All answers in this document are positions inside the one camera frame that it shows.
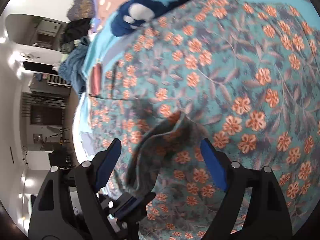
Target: floor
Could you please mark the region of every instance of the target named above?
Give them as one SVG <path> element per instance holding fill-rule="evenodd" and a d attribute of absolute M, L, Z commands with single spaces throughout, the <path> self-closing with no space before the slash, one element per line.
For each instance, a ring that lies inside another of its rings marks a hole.
<path fill-rule="evenodd" d="M 72 159 L 73 159 L 74 165 L 79 165 L 78 160 L 76 158 L 75 148 L 73 146 L 73 140 L 72 140 L 72 122 L 73 122 L 73 116 L 78 106 L 78 102 L 79 102 L 78 95 L 71 88 L 71 93 L 68 98 L 67 107 L 65 111 L 65 119 L 64 119 L 65 120 L 64 127 L 68 127 L 69 131 L 66 131 L 64 136 L 70 142 L 68 143 L 68 150 L 72 152 Z"/>

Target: blue blanket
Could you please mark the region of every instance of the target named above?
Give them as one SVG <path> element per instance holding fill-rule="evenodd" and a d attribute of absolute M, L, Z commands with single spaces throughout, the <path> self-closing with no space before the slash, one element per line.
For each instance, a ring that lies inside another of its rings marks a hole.
<path fill-rule="evenodd" d="M 59 68 L 59 76 L 71 83 L 77 95 L 85 91 L 85 78 L 82 75 L 82 67 L 88 51 L 89 40 L 87 37 L 81 38 L 81 43 L 69 55 Z"/>

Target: floral bedsheet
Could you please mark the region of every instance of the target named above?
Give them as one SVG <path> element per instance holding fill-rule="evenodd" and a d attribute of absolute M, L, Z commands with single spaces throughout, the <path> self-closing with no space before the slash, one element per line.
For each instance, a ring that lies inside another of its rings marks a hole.
<path fill-rule="evenodd" d="M 136 32 L 91 97 L 96 150 L 122 154 L 113 197 L 152 189 L 142 239 L 200 239 L 224 193 L 202 138 L 246 168 L 269 165 L 296 232 L 319 200 L 320 32 L 293 7 L 192 0 Z M 234 230 L 243 226 L 247 190 Z"/>

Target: metal screw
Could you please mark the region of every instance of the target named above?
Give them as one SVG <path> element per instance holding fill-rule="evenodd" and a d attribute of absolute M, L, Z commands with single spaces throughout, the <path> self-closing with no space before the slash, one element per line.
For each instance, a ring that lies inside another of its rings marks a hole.
<path fill-rule="evenodd" d="M 232 162 L 231 166 L 234 167 L 235 169 L 240 167 L 240 163 L 239 162 Z"/>
<path fill-rule="evenodd" d="M 263 167 L 263 170 L 267 173 L 270 173 L 272 171 L 272 169 L 269 166 Z"/>
<path fill-rule="evenodd" d="M 82 163 L 82 167 L 84 167 L 84 168 L 88 168 L 90 165 L 91 165 L 90 161 L 85 161 Z"/>
<path fill-rule="evenodd" d="M 58 170 L 58 166 L 52 166 L 50 171 L 51 172 L 56 172 Z"/>

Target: white wall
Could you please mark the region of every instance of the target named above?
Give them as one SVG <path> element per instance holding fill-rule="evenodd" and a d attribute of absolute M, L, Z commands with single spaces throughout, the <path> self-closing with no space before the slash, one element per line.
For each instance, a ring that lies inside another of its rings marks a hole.
<path fill-rule="evenodd" d="M 24 43 L 26 33 L 30 33 L 30 25 L 34 16 L 25 14 L 10 14 L 6 18 L 5 26 L 9 35 L 9 39 L 16 43 Z"/>
<path fill-rule="evenodd" d="M 2 71 L 0 74 L 0 199 L 6 208 L 9 206 L 9 192 L 12 188 L 12 181 L 16 173 L 20 172 L 19 163 L 22 161 L 21 148 L 16 147 L 13 128 L 14 122 L 19 127 L 19 115 L 17 119 L 13 115 L 13 111 L 15 110 L 14 98 L 19 82 L 15 78 L 14 73 L 10 69 L 9 71 L 9 73 Z M 14 163 L 12 163 L 10 147 L 12 148 Z"/>
<path fill-rule="evenodd" d="M 27 160 L 29 169 L 37 171 L 48 171 L 51 167 L 48 154 L 51 152 L 28 151 Z"/>
<path fill-rule="evenodd" d="M 44 18 L 54 19 L 62 22 L 69 22 L 67 11 L 71 7 L 73 0 L 10 0 L 4 12 L 0 16 L 0 37 L 4 36 L 5 19 L 10 14 L 27 14 L 40 16 Z M 9 51 L 2 55 L 2 48 L 9 47 Z M 32 46 L 20 45 L 13 41 L 8 41 L 6 44 L 1 44 L 0 56 L 6 60 L 12 52 L 23 52 L 25 54 L 33 54 L 38 59 L 31 60 L 43 64 L 55 64 L 61 60 L 61 53 L 55 50 L 44 48 L 36 48 Z"/>
<path fill-rule="evenodd" d="M 11 0 L 0 16 L 0 37 L 5 36 L 5 19 L 9 14 L 29 14 L 68 22 L 66 14 L 72 1 Z M 16 71 L 20 67 L 19 62 L 9 65 L 8 59 L 14 51 L 20 49 L 24 50 L 8 40 L 0 44 L 0 199 L 16 224 L 18 224 L 17 219 L 22 215 L 22 209 L 19 208 L 21 200 L 17 197 L 17 193 L 20 192 L 21 174 L 25 168 L 22 163 L 20 141 L 22 82 L 16 76 Z M 44 58 L 50 57 L 45 53 L 43 55 Z M 54 52 L 47 62 L 58 62 L 59 60 L 58 55 Z M 11 159 L 10 146 L 15 157 L 14 164 Z"/>
<path fill-rule="evenodd" d="M 26 117 L 26 122 L 27 122 L 27 142 L 28 144 L 33 144 L 33 134 L 38 133 L 42 134 L 42 139 L 45 140 L 46 137 L 50 137 L 54 134 L 57 134 L 59 132 L 53 132 L 47 128 L 45 125 L 37 125 L 37 124 L 30 124 L 30 117 Z M 61 126 L 51 126 L 55 129 L 61 129 Z M 51 137 L 48 138 L 48 142 L 60 142 L 59 137 Z"/>

